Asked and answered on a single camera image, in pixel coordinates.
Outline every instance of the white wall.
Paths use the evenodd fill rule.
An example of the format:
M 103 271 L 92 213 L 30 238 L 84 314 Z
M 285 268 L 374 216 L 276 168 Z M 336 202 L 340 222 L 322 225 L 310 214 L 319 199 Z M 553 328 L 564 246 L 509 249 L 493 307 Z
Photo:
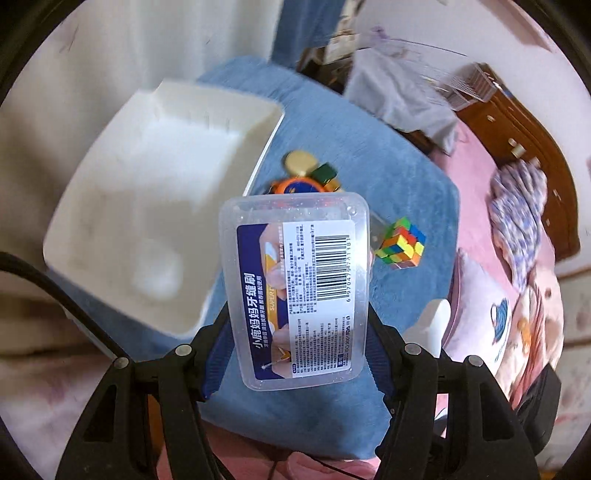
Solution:
M 486 62 L 546 127 L 569 162 L 579 200 L 581 253 L 557 265 L 591 265 L 591 98 L 570 62 L 535 44 L 504 0 L 368 0 L 356 30 L 381 25 L 395 38 L 448 48 Z

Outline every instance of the blue fleece cloth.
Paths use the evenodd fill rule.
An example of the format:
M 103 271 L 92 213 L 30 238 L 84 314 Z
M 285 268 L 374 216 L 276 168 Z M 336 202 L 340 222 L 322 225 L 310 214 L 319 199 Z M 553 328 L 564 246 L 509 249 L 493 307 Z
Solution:
M 414 146 L 322 85 L 260 59 L 231 60 L 199 81 L 261 95 L 285 108 L 254 193 L 285 177 L 281 159 L 303 149 L 335 166 L 345 189 L 361 194 L 381 218 L 395 222 L 407 216 L 425 233 L 419 267 L 394 271 L 375 262 L 370 300 L 384 323 L 403 332 L 430 300 L 447 297 L 456 251 L 458 194 Z M 136 360 L 158 357 L 181 343 L 125 318 L 68 282 L 60 283 Z M 225 301 L 220 276 L 207 324 Z M 233 354 L 219 391 L 200 410 L 205 420 L 255 440 L 316 456 L 366 459 L 375 455 L 391 418 L 382 397 L 367 366 L 349 382 L 255 392 L 242 383 Z

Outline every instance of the gold lid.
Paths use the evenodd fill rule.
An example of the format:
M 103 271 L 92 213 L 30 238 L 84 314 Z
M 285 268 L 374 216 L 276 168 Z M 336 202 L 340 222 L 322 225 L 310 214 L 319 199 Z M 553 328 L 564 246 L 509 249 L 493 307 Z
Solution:
M 318 167 L 318 160 L 304 150 L 290 152 L 284 162 L 285 169 L 294 177 L 305 177 Z

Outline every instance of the black cable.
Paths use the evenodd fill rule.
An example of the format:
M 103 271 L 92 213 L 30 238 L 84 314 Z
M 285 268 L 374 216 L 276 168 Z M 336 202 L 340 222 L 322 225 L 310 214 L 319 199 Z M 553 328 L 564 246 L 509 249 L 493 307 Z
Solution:
M 217 469 L 220 470 L 220 473 L 223 475 L 224 480 L 236 480 L 234 476 L 230 473 L 230 470 L 227 469 L 226 465 L 222 463 L 222 461 L 217 457 L 214 453 L 213 457 L 216 460 Z
M 273 479 L 273 475 L 275 475 L 275 470 L 277 469 L 278 463 L 279 462 L 277 460 L 275 460 L 275 462 L 273 462 L 273 466 L 271 467 L 271 470 L 269 470 L 269 476 L 267 477 L 267 480 Z
M 35 284 L 42 289 L 50 297 L 61 304 L 68 312 L 70 312 L 76 320 L 78 320 L 88 331 L 96 337 L 105 347 L 107 347 L 115 356 L 129 355 L 123 350 L 117 342 L 115 342 L 102 328 L 100 328 L 95 321 L 82 310 L 78 304 L 72 300 L 66 292 L 64 292 L 52 279 L 47 275 L 37 270 L 32 265 L 21 260 L 14 255 L 6 252 L 0 252 L 0 271 L 11 273 L 17 277 L 24 278 L 29 282 Z
M 325 466 L 326 468 L 330 468 L 331 470 L 334 470 L 335 472 L 342 473 L 343 475 L 347 475 L 347 476 L 349 476 L 351 478 L 356 478 L 357 480 L 367 480 L 366 478 L 363 478 L 362 476 L 355 475 L 355 474 L 349 473 L 349 472 L 345 472 L 344 470 L 341 470 L 340 468 L 337 468 L 335 466 L 329 465 L 328 463 L 324 463 L 324 462 L 318 460 L 317 458 L 314 458 L 314 457 L 310 457 L 310 458 L 312 460 L 314 460 L 315 462 L 318 462 L 322 466 Z

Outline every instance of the plastic box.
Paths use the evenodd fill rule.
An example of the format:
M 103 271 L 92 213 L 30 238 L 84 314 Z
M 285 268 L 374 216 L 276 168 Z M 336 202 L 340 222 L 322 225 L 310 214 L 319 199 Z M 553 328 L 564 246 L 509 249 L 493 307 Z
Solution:
M 96 139 L 47 231 L 49 267 L 159 332 L 189 339 L 219 271 L 217 214 L 250 192 L 280 104 L 165 80 Z
M 369 209 L 356 193 L 228 200 L 220 252 L 245 385 L 351 380 L 365 359 Z

